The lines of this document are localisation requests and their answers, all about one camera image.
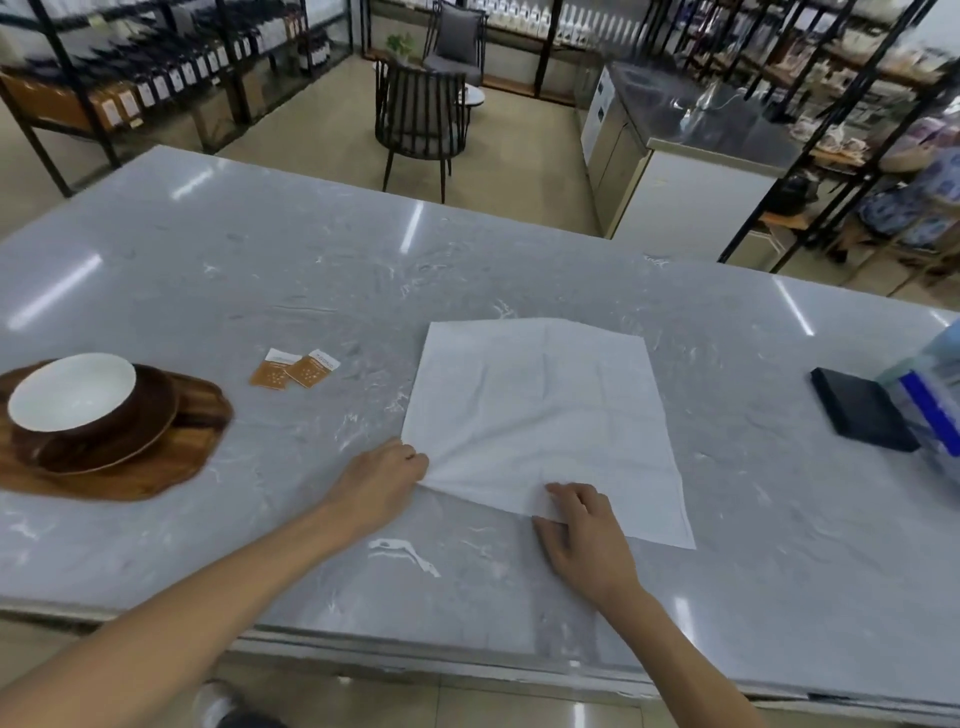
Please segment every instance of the white napkin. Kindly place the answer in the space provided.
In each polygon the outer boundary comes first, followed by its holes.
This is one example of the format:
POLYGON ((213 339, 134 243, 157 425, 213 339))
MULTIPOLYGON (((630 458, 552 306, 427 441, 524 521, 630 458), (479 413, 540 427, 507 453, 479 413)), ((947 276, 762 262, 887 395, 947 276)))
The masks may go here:
POLYGON ((423 485, 527 516, 591 483, 627 536, 695 548, 643 339, 560 319, 433 323, 403 423, 423 485))

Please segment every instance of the brown plate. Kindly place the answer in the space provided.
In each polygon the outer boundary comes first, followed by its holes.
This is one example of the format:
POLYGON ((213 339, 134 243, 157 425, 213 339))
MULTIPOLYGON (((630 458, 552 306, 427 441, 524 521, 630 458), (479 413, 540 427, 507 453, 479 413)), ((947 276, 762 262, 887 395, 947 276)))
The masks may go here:
POLYGON ((128 426, 99 439, 54 439, 44 445, 39 454, 33 454, 36 433, 15 426, 11 444, 17 459, 50 474, 79 475, 122 463, 156 442, 177 416, 177 389, 173 380, 159 369, 144 364, 135 364, 134 368, 136 384, 131 392, 134 412, 128 426), (20 453, 30 454, 23 457, 20 453))

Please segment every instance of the gray marble table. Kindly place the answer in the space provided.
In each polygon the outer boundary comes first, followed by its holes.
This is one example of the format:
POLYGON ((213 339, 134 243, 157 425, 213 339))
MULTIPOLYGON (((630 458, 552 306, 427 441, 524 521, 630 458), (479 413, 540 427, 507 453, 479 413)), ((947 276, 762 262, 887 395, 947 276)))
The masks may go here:
MULTIPOLYGON (((919 454, 836 437, 806 379, 873 376, 953 314, 642 248, 153 150, 0 244, 0 370, 116 352, 219 383, 236 419, 198 477, 149 501, 0 493, 0 602, 133 606, 398 434, 430 321, 554 316, 646 339, 697 550, 632 549, 717 666, 760 691, 956 703, 960 493, 919 454), (269 347, 343 364, 309 391, 251 387, 269 347)), ((437 575, 358 544, 261 634, 642 677, 526 520, 422 491, 378 537, 437 575)))

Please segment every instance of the small card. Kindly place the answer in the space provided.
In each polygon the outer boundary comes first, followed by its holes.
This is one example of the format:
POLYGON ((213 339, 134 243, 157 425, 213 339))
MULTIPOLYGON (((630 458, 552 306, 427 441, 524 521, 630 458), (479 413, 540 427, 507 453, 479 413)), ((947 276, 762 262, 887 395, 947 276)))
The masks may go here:
POLYGON ((300 357, 294 353, 270 349, 264 360, 260 362, 260 366, 253 372, 253 376, 250 377, 250 384, 267 389, 286 389, 286 369, 298 361, 300 361, 300 357))
POLYGON ((339 366, 340 362, 332 356, 315 349, 287 369, 287 376, 309 389, 339 366))

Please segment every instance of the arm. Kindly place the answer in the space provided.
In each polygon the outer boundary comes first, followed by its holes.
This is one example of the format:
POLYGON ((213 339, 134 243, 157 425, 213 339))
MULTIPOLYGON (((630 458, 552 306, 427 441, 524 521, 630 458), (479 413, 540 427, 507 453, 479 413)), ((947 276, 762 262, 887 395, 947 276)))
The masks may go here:
POLYGON ((0 725, 120 728, 196 683, 288 586, 395 518, 427 468, 395 438, 350 461, 323 501, 174 584, 0 692, 0 725))
POLYGON ((643 591, 610 501, 591 485, 547 486, 567 519, 534 519, 557 574, 606 618, 634 651, 679 728, 764 728, 759 711, 643 591))

